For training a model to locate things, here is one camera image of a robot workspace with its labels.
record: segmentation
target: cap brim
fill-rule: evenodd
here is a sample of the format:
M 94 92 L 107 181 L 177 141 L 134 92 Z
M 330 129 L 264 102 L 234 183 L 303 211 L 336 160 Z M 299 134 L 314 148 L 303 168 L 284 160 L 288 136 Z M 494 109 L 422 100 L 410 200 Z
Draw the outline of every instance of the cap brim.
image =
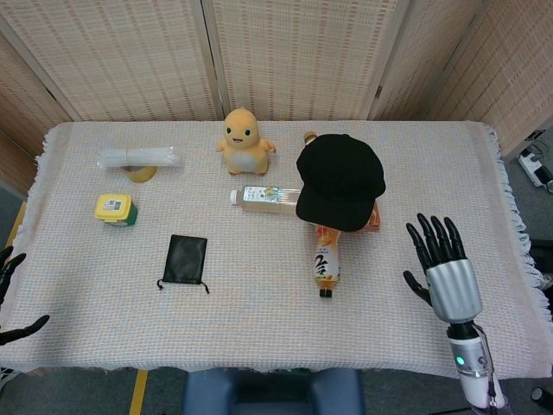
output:
M 344 232 L 355 232 L 371 217 L 374 200 L 333 201 L 324 198 L 310 186 L 303 186 L 296 205 L 301 220 Z

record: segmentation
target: plastic bottle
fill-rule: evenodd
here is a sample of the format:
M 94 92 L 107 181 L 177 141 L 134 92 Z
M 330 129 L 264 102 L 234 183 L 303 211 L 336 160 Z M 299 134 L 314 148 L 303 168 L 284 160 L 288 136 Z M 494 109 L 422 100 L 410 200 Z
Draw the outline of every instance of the plastic bottle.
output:
M 231 192 L 231 204 L 239 205 L 247 212 L 296 214 L 300 190 L 265 186 L 244 186 Z
M 340 279 L 340 263 L 338 260 L 338 238 L 340 231 L 323 225 L 315 225 L 317 248 L 313 271 L 315 282 L 319 286 L 319 295 L 332 297 L 332 290 Z

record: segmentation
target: black baseball cap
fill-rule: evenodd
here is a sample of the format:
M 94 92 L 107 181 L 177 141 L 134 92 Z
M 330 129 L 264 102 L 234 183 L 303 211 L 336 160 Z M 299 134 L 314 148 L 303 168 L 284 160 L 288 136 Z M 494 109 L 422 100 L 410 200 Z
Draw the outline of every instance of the black baseball cap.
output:
M 365 226 L 386 190 L 382 163 L 371 146 L 347 134 L 325 134 L 305 146 L 296 166 L 303 189 L 297 216 L 345 232 Z

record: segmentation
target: power strip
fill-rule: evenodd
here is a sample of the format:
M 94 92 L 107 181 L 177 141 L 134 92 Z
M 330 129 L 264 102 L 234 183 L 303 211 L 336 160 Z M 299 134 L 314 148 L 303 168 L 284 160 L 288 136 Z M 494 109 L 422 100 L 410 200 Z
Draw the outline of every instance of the power strip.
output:
M 520 156 L 518 156 L 518 162 L 526 172 L 526 175 L 530 177 L 534 186 L 537 188 L 544 187 L 550 193 L 553 193 L 553 175 L 535 157 L 536 155 L 531 151 L 522 150 Z

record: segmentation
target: black pouch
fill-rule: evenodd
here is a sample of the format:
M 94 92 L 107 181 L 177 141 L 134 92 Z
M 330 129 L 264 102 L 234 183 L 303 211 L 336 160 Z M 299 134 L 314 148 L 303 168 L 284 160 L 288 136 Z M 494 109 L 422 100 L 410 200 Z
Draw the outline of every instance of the black pouch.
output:
M 204 270 L 204 259 L 206 258 L 207 239 L 195 238 L 193 236 L 171 235 L 165 271 L 163 278 L 157 280 L 157 286 L 161 290 L 164 283 L 178 284 L 202 284 L 201 274 Z

